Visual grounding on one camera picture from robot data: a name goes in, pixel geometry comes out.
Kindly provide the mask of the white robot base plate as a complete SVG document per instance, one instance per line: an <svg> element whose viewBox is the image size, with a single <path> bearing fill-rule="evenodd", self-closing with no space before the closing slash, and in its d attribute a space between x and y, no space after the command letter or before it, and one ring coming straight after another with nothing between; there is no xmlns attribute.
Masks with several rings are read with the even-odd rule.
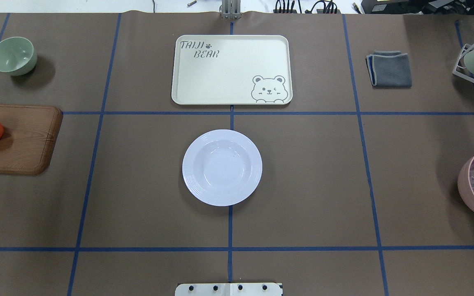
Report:
<svg viewBox="0 0 474 296"><path fill-rule="evenodd" d="M175 296L282 296L283 286L275 282L184 283Z"/></svg>

